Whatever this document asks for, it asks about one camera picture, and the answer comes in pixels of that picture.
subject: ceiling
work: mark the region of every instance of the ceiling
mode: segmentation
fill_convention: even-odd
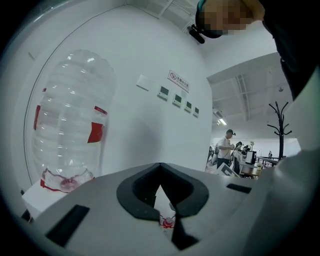
[[[195,23],[197,4],[199,0],[127,0],[135,6],[157,18],[165,18],[184,33],[187,27]]]
[[[212,88],[213,111],[219,111],[226,122],[274,120],[277,115],[269,104],[276,107],[277,102],[279,108],[282,108],[286,102],[287,107],[292,103],[279,55],[269,55],[246,61],[230,68],[231,71],[223,71],[223,74],[208,77]],[[216,125],[218,119],[213,117],[212,122]]]

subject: cap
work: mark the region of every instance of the cap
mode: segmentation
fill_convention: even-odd
[[[236,134],[234,133],[234,131],[231,130],[231,129],[227,130],[226,133],[231,133],[232,135],[236,135]]]

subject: black slot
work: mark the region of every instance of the black slot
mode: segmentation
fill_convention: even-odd
[[[226,187],[228,189],[239,191],[239,192],[243,192],[243,193],[246,193],[246,194],[249,194],[250,191],[251,191],[251,187],[241,186],[241,185],[236,185],[236,184],[229,184]]]
[[[90,208],[75,205],[46,235],[51,241],[64,247],[77,227],[87,215]]]
[[[172,234],[172,242],[178,247],[179,250],[184,250],[190,246],[193,246],[198,242],[196,238],[188,235],[180,221],[180,217],[176,216],[175,225]]]

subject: desk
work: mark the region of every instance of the desk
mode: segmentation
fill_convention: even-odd
[[[262,160],[262,164],[264,163],[264,161],[271,163],[272,166],[275,166],[277,163],[279,163],[279,161],[271,160],[269,158],[264,158],[264,157],[261,157],[261,156],[257,156],[257,158]]]
[[[253,164],[248,164],[244,161],[239,163],[240,165],[240,173],[250,176],[251,178],[255,179],[260,175],[260,171],[257,171],[257,166]]]

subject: wall sign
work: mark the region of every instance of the wall sign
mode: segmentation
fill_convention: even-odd
[[[187,93],[189,92],[189,83],[172,70],[170,70],[169,72],[168,79],[174,82],[176,85],[180,86]]]

